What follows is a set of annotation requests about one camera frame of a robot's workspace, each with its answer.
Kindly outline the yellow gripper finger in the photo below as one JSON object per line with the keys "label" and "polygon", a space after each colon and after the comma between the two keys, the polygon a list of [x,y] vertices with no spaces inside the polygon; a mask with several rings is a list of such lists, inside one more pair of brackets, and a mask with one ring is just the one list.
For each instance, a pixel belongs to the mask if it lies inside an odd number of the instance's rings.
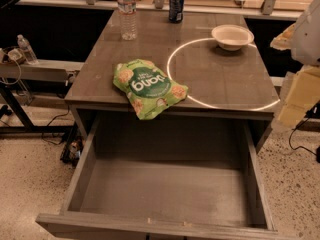
{"label": "yellow gripper finger", "polygon": [[294,76],[277,119],[286,127],[295,128],[320,101],[320,67],[304,65]]}
{"label": "yellow gripper finger", "polygon": [[294,28],[295,24],[291,24],[282,33],[280,33],[271,41],[270,46],[280,51],[290,50]]}

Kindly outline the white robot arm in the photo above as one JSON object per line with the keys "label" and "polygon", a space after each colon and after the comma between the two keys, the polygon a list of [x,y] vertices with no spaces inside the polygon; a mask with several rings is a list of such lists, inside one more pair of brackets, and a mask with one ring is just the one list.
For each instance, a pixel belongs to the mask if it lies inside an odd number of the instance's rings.
{"label": "white robot arm", "polygon": [[290,50],[291,57],[302,64],[277,115],[283,126],[294,128],[320,101],[320,0],[313,0],[270,46],[280,51]]}

